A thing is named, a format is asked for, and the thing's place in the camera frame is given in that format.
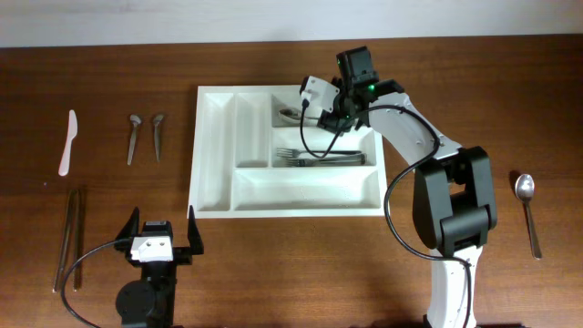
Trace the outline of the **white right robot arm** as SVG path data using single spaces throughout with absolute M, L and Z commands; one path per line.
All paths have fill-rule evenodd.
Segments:
M 318 128 L 336 137 L 361 127 L 386 139 L 406 169 L 389 183 L 384 217 L 395 231 L 390 197 L 397 183 L 414 174 L 412 217 L 428 249 L 396 240 L 432 265 L 426 327 L 475 327 L 476 266 L 497 224 L 490 158 L 481 147 L 465 148 L 435 128 L 413 105 L 404 87 L 380 79 L 365 46 L 336 56 L 340 76 L 332 81 L 306 77 L 300 89 L 302 110 L 319 114 Z

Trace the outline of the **metal spoon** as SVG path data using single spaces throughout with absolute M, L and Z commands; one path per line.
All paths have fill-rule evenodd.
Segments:
M 278 112 L 278 117 L 282 121 L 287 122 L 289 124 L 299 124 L 302 120 L 303 121 L 306 121 L 306 120 L 317 121 L 318 120 L 318 118 L 315 118 L 315 117 L 308 117 L 308 116 L 302 117 L 301 111 L 298 111 L 298 110 L 295 110 L 292 108 L 280 109 Z
M 540 248 L 532 211 L 530 209 L 530 202 L 534 198 L 535 192 L 535 182 L 532 176 L 529 174 L 519 175 L 515 182 L 514 192 L 516 197 L 522 202 L 525 210 L 532 256 L 536 260 L 541 260 L 543 254 Z

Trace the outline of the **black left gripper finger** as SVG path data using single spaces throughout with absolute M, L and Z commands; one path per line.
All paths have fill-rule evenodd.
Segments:
M 114 246 L 114 249 L 116 251 L 125 251 L 131 247 L 133 239 L 138 235 L 138 225 L 139 208 L 135 207 L 128 221 L 125 223 L 115 238 L 116 245 Z
M 189 205 L 187 237 L 190 253 L 192 255 L 202 255 L 204 253 L 204 244 L 197 227 L 195 211 L 192 205 Z

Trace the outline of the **metal fork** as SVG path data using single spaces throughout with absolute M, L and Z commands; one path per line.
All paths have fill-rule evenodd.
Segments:
M 314 155 L 315 157 L 323 157 L 324 155 L 358 155 L 361 154 L 360 150 L 331 150 L 326 152 L 325 150 L 301 150 L 301 149 L 287 149 L 287 148 L 276 148 L 276 155 L 280 158 L 297 159 L 303 154 Z
M 284 160 L 284 163 L 286 166 L 289 167 L 317 167 L 317 166 L 334 166 L 334 165 L 356 165 L 356 166 L 360 166 L 360 165 L 364 165 L 366 163 L 365 162 L 360 162 L 360 161 L 336 161 L 336 162 L 323 162 L 323 161 L 314 161 L 314 162 L 300 162 L 298 161 L 298 159 L 286 159 Z
M 316 158 L 300 158 L 298 159 L 298 161 L 300 162 L 314 162 L 314 161 L 323 161 L 323 162 L 336 162 L 336 161 L 360 161 L 360 162 L 365 162 L 367 160 L 367 157 L 365 154 L 363 153 L 359 153 L 359 154 L 352 154 L 352 155 L 341 155 L 341 156 L 337 156 L 337 157 L 326 157 L 324 159 L 316 159 Z

